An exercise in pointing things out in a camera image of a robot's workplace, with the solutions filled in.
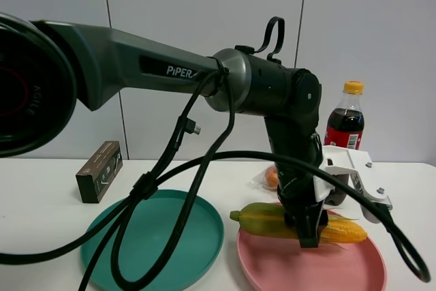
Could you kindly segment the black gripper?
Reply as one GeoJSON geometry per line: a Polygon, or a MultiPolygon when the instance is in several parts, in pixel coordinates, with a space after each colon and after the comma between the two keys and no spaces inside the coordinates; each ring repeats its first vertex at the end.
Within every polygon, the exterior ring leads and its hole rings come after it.
{"type": "MultiPolygon", "coordinates": [[[[326,226],[328,214],[322,207],[324,197],[321,187],[324,180],[320,173],[299,169],[289,164],[276,164],[279,176],[278,196],[285,210],[285,222],[296,228],[302,248],[319,245],[319,226],[326,226]]],[[[324,167],[318,169],[327,174],[324,167]]]]}

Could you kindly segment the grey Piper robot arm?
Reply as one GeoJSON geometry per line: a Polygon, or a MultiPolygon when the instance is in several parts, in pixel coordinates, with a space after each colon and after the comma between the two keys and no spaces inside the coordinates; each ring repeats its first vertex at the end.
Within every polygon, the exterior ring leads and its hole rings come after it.
{"type": "Polygon", "coordinates": [[[1,15],[1,156],[38,149],[76,102],[101,108],[121,89],[198,91],[216,111],[264,118],[271,151],[319,167],[321,84],[248,46],[211,57],[109,27],[1,15]]]}

